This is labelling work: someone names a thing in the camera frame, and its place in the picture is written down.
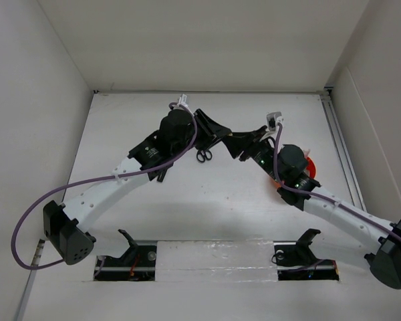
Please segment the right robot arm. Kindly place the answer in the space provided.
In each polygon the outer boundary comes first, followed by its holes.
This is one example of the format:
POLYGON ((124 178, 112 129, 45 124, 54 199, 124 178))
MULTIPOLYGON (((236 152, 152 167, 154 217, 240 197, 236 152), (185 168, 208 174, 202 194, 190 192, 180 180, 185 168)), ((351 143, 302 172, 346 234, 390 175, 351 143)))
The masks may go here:
POLYGON ((306 173, 308 160, 294 144, 279 146, 268 140, 265 127, 234 132, 223 142, 233 158, 252 159, 278 185, 277 192, 290 206, 315 215, 357 239, 367 252, 361 255, 372 275, 384 285, 401 289, 401 220, 378 218, 327 191, 306 173))

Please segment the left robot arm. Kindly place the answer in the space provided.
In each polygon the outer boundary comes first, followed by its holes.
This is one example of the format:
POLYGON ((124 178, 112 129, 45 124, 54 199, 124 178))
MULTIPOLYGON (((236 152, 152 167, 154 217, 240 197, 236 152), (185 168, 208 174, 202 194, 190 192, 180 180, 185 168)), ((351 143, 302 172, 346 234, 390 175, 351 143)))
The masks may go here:
POLYGON ((200 109, 190 113, 174 108, 161 120, 158 130, 129 151, 109 179, 95 179, 87 190, 62 204, 55 201, 46 204, 45 236, 66 264, 81 262, 96 242, 90 227, 110 207, 150 181, 163 181, 167 170, 191 148, 202 154, 229 135, 231 129, 200 109))

